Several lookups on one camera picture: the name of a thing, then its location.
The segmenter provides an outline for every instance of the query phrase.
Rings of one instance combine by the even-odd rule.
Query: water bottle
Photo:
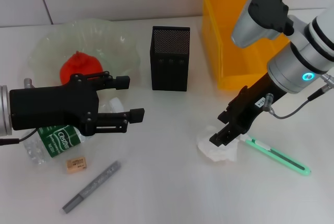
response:
[[[114,98],[109,101],[109,105],[101,105],[99,111],[117,113],[124,112],[124,108],[120,100]],[[49,126],[39,128],[36,133],[23,141],[23,145],[31,160],[42,164],[89,138],[80,134],[80,131],[73,126]]]

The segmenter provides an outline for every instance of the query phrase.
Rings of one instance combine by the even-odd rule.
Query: red object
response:
[[[72,74],[87,75],[100,73],[102,71],[101,63],[97,58],[77,51],[65,62],[59,74],[62,84],[66,84],[69,82],[69,78]]]

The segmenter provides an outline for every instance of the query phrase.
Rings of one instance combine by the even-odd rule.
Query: green bottle label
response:
[[[42,127],[38,133],[52,158],[81,143],[73,126]]]

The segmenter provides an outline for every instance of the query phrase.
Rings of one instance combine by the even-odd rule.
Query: blue indicator light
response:
[[[303,74],[303,80],[305,80],[305,81],[309,81],[309,80],[313,79],[314,76],[315,76],[315,75],[314,75],[313,73],[306,73],[306,74]]]

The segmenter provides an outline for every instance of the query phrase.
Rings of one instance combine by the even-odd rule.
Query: clear plastic bowl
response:
[[[135,39],[113,22],[84,19],[57,26],[29,57],[37,87],[60,86],[59,71],[76,51],[96,57],[112,76],[129,75],[140,59]],[[107,92],[100,93],[104,99]]]

